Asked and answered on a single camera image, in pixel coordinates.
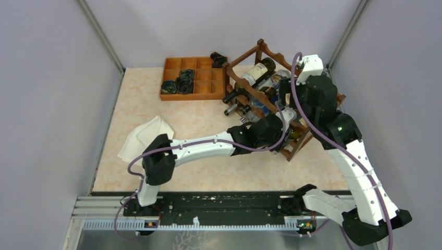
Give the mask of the blue square glass bottle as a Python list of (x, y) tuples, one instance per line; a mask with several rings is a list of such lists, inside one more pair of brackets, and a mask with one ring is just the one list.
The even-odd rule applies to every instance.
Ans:
[(238, 111), (242, 116), (240, 121), (243, 124), (247, 122), (256, 123), (260, 120), (260, 118), (252, 111), (253, 108), (255, 108), (258, 111), (261, 111), (264, 116), (267, 116), (269, 114), (269, 109), (260, 101), (258, 101), (255, 97), (253, 97), (252, 101), (247, 105), (243, 105), (238, 100), (236, 100), (236, 104), (238, 105)]

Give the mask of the green bottle front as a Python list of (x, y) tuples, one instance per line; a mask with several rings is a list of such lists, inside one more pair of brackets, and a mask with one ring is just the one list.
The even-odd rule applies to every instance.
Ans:
[[(266, 57), (249, 69), (241, 78), (246, 79), (249, 85), (253, 87), (256, 83), (268, 78), (275, 68), (275, 62), (270, 57)], [(227, 104), (238, 95), (248, 96), (248, 92), (236, 82), (234, 89), (222, 99), (222, 102)]]

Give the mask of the small clear labelled bottle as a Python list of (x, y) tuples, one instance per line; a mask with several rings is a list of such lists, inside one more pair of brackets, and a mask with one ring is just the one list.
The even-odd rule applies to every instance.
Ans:
[(273, 87), (277, 91), (279, 90), (279, 83), (283, 79), (290, 79), (291, 72), (288, 70), (278, 70), (266, 80), (259, 83), (256, 90), (260, 91), (263, 87)]

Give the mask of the green wine bottle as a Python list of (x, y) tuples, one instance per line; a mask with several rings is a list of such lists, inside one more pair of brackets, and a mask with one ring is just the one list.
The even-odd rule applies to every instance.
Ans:
[(304, 127), (289, 127), (289, 136), (288, 139), (292, 141), (297, 141), (304, 132)]

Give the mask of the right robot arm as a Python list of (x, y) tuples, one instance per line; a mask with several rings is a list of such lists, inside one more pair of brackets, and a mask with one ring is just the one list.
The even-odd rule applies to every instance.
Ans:
[(411, 222), (411, 214), (399, 209), (382, 187), (355, 120), (338, 109), (337, 87), (327, 76), (309, 76), (303, 83), (285, 78), (280, 82), (279, 96), (306, 121), (340, 169), (354, 199), (349, 203), (307, 184), (299, 189), (302, 209), (339, 224), (358, 246), (388, 239), (392, 249), (393, 230)]

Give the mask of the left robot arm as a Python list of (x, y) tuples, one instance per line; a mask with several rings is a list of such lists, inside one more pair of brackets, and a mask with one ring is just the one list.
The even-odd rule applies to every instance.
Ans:
[(191, 161), (273, 151), (282, 146), (293, 115), (281, 111), (269, 114), (251, 125), (229, 128), (216, 135), (191, 140), (171, 140), (158, 135), (142, 154), (145, 171), (137, 199), (142, 207), (156, 203), (162, 184), (167, 183), (176, 167)]

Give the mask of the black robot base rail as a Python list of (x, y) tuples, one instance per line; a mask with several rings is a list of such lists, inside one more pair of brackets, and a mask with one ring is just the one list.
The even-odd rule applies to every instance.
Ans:
[(279, 226), (285, 217), (312, 217), (296, 191), (159, 192), (154, 204), (142, 207), (137, 198), (124, 206), (125, 217), (154, 217), (162, 226)]

